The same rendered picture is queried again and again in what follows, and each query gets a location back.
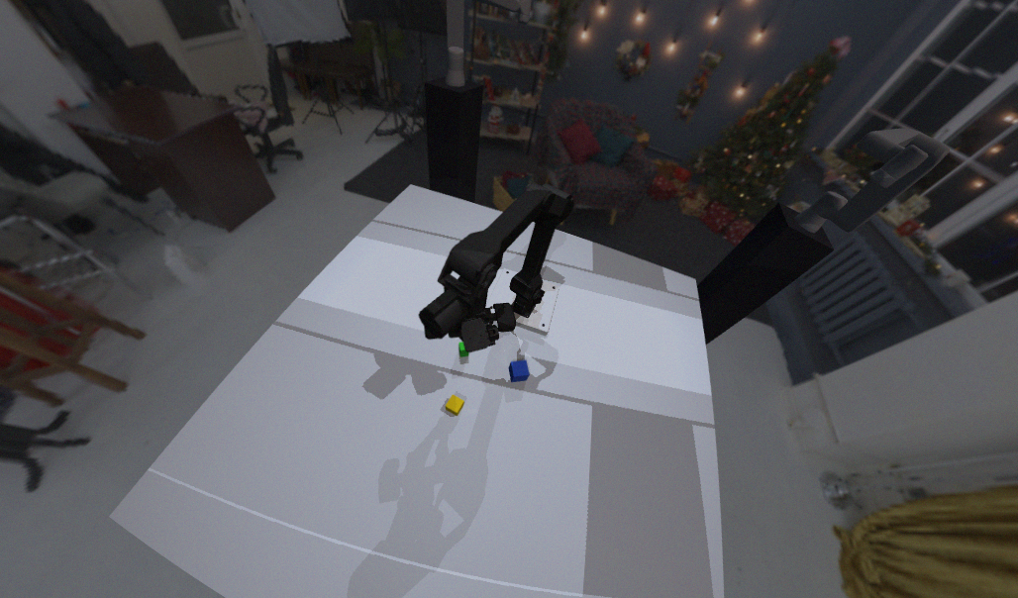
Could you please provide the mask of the yellow block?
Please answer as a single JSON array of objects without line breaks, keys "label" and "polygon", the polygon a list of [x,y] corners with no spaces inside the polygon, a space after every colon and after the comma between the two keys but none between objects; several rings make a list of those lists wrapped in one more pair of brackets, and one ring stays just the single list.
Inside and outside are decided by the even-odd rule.
[{"label": "yellow block", "polygon": [[463,405],[464,405],[464,402],[462,402],[462,400],[460,400],[456,396],[452,395],[451,398],[450,398],[450,400],[449,400],[449,402],[446,405],[446,409],[448,411],[452,412],[453,414],[458,415],[459,411],[461,410],[461,407]]}]

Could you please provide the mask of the blue cube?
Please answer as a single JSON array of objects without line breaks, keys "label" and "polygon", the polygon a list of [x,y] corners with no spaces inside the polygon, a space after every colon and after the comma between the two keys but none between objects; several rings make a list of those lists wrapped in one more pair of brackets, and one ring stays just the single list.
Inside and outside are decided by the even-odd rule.
[{"label": "blue cube", "polygon": [[511,382],[526,381],[530,375],[527,360],[510,362]]}]

